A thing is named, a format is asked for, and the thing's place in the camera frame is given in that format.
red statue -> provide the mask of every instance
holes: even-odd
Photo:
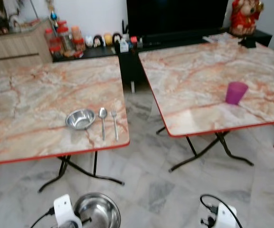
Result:
[[[256,29],[255,21],[259,19],[264,5],[260,0],[234,0],[230,32],[239,37],[252,35]]]

electric cord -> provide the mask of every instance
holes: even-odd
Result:
[[[47,216],[47,215],[54,215],[55,214],[55,208],[51,207],[44,215],[42,215],[41,217],[39,217],[30,228],[33,228],[43,217]]]
[[[214,199],[220,201],[221,203],[223,203],[224,206],[232,213],[232,215],[234,216],[234,218],[235,218],[237,224],[239,225],[239,227],[242,228],[242,225],[240,224],[238,218],[236,217],[236,215],[234,214],[234,212],[231,210],[231,208],[230,208],[224,201],[222,201],[222,200],[219,199],[218,197],[213,196],[213,195],[210,195],[210,194],[203,194],[203,195],[200,196],[200,202],[203,204],[203,206],[205,206],[207,209],[209,209],[212,213],[215,213],[215,214],[217,214],[217,212],[216,212],[216,207],[214,207],[214,206],[209,206],[209,205],[205,204],[205,203],[203,202],[203,200],[202,200],[203,197],[211,197],[211,198],[214,198]]]

purple plastic cup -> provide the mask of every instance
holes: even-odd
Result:
[[[237,105],[248,90],[248,86],[242,82],[231,82],[228,84],[226,102]]]

wooden cabinet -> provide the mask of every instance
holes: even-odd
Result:
[[[0,36],[0,71],[52,62],[44,37],[50,27],[45,19],[31,31]]]

spoon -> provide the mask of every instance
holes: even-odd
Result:
[[[106,108],[100,108],[99,111],[99,117],[102,119],[102,136],[103,136],[103,141],[105,141],[105,124],[104,124],[104,119],[107,116],[107,110]]]

